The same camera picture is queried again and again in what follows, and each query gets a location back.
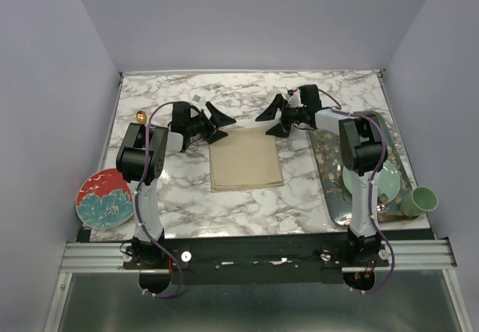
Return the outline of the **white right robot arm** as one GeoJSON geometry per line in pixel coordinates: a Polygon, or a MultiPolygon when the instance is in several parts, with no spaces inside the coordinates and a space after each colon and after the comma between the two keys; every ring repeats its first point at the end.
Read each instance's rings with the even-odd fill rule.
{"type": "Polygon", "coordinates": [[[287,98],[279,93],[255,120],[277,120],[266,131],[277,138],[287,138],[292,126],[300,124],[339,136],[342,164],[353,183],[352,219],[344,256],[349,264],[360,266],[381,249],[376,205],[378,180],[388,149],[384,132],[373,115],[345,112],[339,104],[324,107],[321,93],[328,95],[315,84],[289,90],[287,98]]]}

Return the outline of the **beige linen napkin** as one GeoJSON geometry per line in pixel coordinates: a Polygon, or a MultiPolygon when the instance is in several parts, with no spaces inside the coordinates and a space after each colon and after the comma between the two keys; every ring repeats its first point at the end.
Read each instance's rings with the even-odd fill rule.
{"type": "Polygon", "coordinates": [[[211,190],[244,191],[284,184],[276,137],[264,128],[234,129],[210,145],[211,190]]]}

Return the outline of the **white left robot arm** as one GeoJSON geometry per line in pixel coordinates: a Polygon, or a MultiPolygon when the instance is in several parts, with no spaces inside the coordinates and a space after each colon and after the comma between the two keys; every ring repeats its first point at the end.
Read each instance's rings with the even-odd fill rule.
{"type": "Polygon", "coordinates": [[[168,106],[172,112],[167,126],[154,125],[153,115],[145,123],[129,124],[116,158],[116,169],[132,194],[136,223],[131,251],[126,255],[149,268],[174,261],[171,252],[161,245],[165,229],[157,197],[167,153],[186,152],[195,137],[208,144],[220,141],[228,136],[221,128],[237,122],[211,102],[206,103],[208,114],[186,101],[163,103],[153,112],[156,114],[168,106]]]}

